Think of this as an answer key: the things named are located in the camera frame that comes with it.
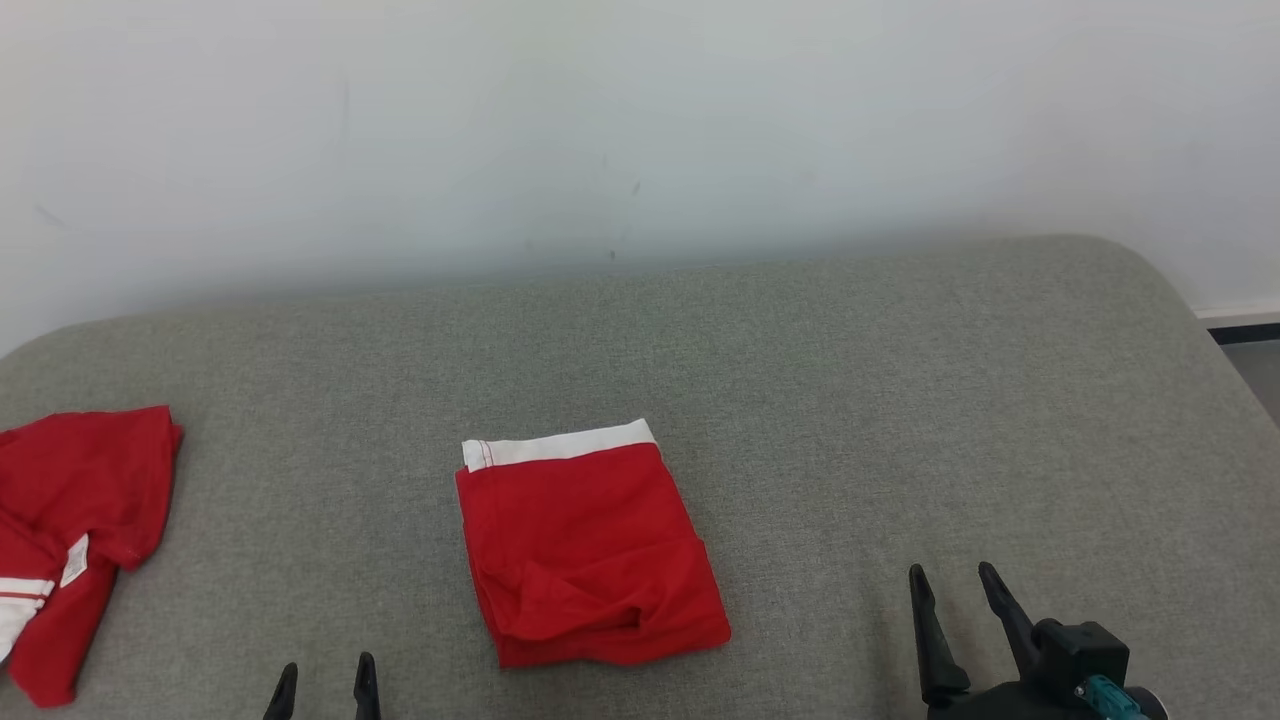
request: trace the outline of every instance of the white wall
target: white wall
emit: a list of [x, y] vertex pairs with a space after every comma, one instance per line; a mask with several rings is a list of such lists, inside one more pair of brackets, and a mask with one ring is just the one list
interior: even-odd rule
[[942, 228], [1102, 234], [1193, 307], [1280, 306], [1280, 3], [0, 4], [0, 352]]

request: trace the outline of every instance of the crumpled red shirt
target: crumpled red shirt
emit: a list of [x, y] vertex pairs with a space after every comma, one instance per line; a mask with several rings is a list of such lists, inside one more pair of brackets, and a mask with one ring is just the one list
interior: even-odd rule
[[166, 406], [0, 433], [0, 650], [13, 643], [9, 674], [35, 705], [76, 700], [116, 569], [160, 544], [180, 441]]

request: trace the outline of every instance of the gray fabric surface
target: gray fabric surface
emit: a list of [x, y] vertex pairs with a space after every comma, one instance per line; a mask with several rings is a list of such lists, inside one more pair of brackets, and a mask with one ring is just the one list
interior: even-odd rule
[[[0, 361], [0, 427], [169, 404], [164, 543], [79, 683], [5, 719], [909, 717], [906, 570], [1014, 675], [975, 566], [1101, 621], [1174, 715], [1274, 717], [1280, 433], [1135, 255], [1042, 238], [860, 261], [428, 290], [76, 327]], [[646, 418], [733, 624], [636, 669], [499, 673], [452, 487], [460, 441]]]

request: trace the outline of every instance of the folded red shirt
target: folded red shirt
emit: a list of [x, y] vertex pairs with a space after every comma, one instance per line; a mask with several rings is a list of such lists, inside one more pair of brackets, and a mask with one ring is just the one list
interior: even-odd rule
[[180, 439], [168, 407], [0, 433], [0, 660], [37, 706], [76, 700], [116, 569], [160, 543]]
[[498, 665], [618, 665], [728, 642], [707, 550], [644, 420], [467, 441], [457, 473]]

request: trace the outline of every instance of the baseboard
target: baseboard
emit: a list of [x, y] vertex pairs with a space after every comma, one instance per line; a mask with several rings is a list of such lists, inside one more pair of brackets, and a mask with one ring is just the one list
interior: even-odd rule
[[1245, 325], [1270, 325], [1280, 323], [1280, 300], [1258, 305], [1238, 305], [1234, 307], [1213, 307], [1196, 310], [1196, 316], [1207, 329], [1239, 328]]

